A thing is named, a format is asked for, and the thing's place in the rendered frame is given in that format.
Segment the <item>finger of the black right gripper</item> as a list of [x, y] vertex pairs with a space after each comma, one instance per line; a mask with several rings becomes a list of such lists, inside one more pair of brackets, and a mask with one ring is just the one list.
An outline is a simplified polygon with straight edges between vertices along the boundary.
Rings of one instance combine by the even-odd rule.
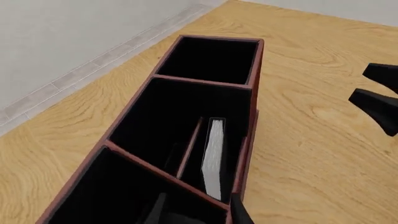
[[398, 134], [398, 98], [357, 88], [348, 100], [372, 117], [388, 136]]
[[384, 85], [398, 95], [398, 65], [369, 63], [363, 76]]

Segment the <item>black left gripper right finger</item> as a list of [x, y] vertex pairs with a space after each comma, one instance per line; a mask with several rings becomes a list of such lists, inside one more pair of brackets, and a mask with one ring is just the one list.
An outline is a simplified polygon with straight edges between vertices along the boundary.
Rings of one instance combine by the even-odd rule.
[[254, 224], [237, 193], [231, 194], [230, 210], [233, 224]]

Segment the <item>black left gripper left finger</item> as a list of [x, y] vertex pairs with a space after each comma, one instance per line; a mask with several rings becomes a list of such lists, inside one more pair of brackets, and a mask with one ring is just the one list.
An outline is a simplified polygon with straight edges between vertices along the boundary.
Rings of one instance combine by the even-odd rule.
[[147, 216], [136, 222], [136, 224], [159, 224], [166, 200], [166, 193], [159, 194]]

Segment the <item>black book with white pages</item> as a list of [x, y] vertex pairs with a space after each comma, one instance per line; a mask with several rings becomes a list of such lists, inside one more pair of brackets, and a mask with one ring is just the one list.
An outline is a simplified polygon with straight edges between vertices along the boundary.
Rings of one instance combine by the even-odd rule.
[[205, 193], [214, 199], [222, 200], [223, 185], [223, 151], [224, 143], [224, 118], [210, 118], [206, 134], [205, 149], [201, 163], [201, 174]]

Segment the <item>red-brown desk caddy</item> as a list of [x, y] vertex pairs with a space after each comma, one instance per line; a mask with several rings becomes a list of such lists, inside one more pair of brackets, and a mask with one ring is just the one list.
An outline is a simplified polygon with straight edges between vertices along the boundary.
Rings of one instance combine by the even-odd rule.
[[[159, 194], [159, 224], [233, 224], [259, 111], [264, 41], [180, 35], [36, 224], [136, 224]], [[205, 193], [210, 118], [224, 118], [222, 200]]]

